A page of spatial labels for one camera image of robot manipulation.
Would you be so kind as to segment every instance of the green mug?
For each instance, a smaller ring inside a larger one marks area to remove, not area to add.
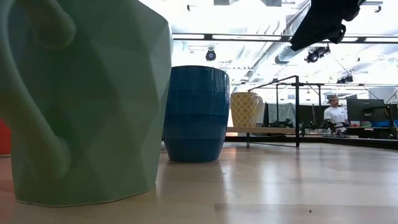
[[[0,29],[0,117],[12,129],[16,199],[62,207],[153,187],[168,22],[136,0],[3,0]]]

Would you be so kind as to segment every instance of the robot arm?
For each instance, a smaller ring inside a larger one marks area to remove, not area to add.
[[[343,20],[352,21],[366,0],[311,0],[311,8],[293,35],[294,51],[325,39],[338,44],[346,33]]]

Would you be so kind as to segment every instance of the black camera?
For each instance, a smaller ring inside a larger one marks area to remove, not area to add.
[[[347,75],[343,78],[337,80],[337,84],[345,84],[354,82],[354,77],[352,75]]]
[[[326,54],[330,53],[329,45],[327,47],[315,47],[313,50],[308,51],[307,58],[304,60],[307,63],[315,63],[318,59],[323,58]]]
[[[213,61],[216,60],[216,52],[214,49],[208,49],[206,53],[206,60],[207,61]]]

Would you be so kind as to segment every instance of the white shirt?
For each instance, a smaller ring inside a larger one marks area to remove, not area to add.
[[[332,123],[341,123],[345,122],[348,117],[347,117],[347,112],[344,110],[344,108],[341,107],[329,107],[328,109],[325,110],[323,114],[323,119],[330,119]],[[345,131],[345,128],[338,128],[340,131]]]

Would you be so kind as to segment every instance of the red object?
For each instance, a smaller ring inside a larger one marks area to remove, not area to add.
[[[11,155],[11,130],[0,119],[0,157]]]

